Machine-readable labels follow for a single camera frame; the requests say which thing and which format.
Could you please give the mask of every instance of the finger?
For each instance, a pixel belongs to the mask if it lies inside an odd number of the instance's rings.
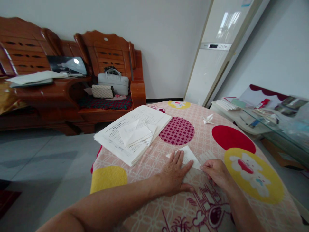
[[[186,164],[186,166],[184,166],[182,169],[181,169],[181,171],[183,172],[183,175],[185,176],[187,173],[188,173],[188,171],[192,168],[192,165],[193,165],[193,160],[190,160],[187,164]]]
[[[178,150],[174,156],[174,159],[173,159],[173,163],[177,163],[178,159],[179,159],[179,155],[180,155],[180,151]]]
[[[169,163],[171,163],[173,161],[174,156],[175,156],[175,151],[172,152],[172,154],[171,154],[171,156],[170,156],[170,158],[168,160]]]
[[[181,192],[194,192],[194,188],[190,184],[182,183],[180,186],[180,191]]]
[[[210,159],[210,160],[207,160],[203,166],[207,166],[207,167],[212,167],[214,165],[214,163],[216,162],[215,159]]]
[[[209,174],[209,175],[211,176],[212,168],[203,165],[203,166],[200,166],[200,169],[201,169],[203,172],[205,172],[205,173],[207,173],[207,174]]]
[[[180,151],[180,156],[179,156],[179,159],[177,161],[177,165],[178,166],[181,166],[182,163],[183,163],[183,157],[184,157],[184,151]]]

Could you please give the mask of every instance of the hand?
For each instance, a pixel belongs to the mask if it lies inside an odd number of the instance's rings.
[[[191,185],[183,183],[185,175],[193,165],[193,160],[181,168],[183,156],[183,151],[177,151],[176,154],[173,152],[159,174],[159,188],[165,196],[171,197],[180,192],[194,192]]]
[[[207,160],[200,166],[200,169],[206,172],[207,178],[212,180],[214,185],[217,184],[224,191],[228,191],[236,184],[225,164],[220,159]]]

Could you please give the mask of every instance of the pink polka dot circle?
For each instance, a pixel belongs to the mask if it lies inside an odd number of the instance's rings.
[[[161,131],[159,137],[172,145],[184,145],[193,139],[194,133],[194,127],[189,121],[173,117]]]

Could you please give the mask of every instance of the yellow circle pattern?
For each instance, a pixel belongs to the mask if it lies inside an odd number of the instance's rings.
[[[282,201],[282,181],[261,158],[244,149],[230,148],[225,152],[224,162],[233,179],[247,194],[269,204]]]
[[[92,174],[90,194],[128,183],[126,171],[119,166],[97,169]]]
[[[175,109],[187,109],[191,106],[191,103],[187,101],[168,101],[168,105]]]

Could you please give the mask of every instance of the cardboard box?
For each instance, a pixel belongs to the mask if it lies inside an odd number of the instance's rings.
[[[293,157],[288,155],[282,149],[274,145],[267,139],[261,140],[264,147],[269,151],[269,153],[274,157],[274,159],[278,162],[278,164],[282,167],[291,168],[294,170],[303,170],[306,169],[303,165],[301,165],[298,161],[296,161]]]

